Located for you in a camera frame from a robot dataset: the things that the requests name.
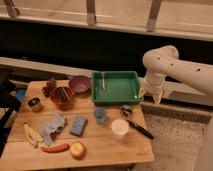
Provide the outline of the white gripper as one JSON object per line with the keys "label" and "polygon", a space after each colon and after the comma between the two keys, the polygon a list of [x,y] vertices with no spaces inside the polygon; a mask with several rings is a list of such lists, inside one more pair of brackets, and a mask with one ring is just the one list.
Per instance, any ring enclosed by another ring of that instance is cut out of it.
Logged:
{"label": "white gripper", "polygon": [[156,105],[160,104],[164,82],[164,74],[147,73],[142,80],[139,97],[142,98],[146,93],[149,93],[153,96],[154,103]]}

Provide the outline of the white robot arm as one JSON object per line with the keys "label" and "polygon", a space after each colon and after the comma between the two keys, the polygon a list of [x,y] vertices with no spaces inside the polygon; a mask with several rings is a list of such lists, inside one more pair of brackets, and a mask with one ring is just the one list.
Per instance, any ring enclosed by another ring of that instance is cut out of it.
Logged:
{"label": "white robot arm", "polygon": [[139,94],[151,94],[155,104],[161,102],[167,76],[213,98],[213,65],[180,60],[175,46],[167,45],[147,51],[142,63],[146,74]]}

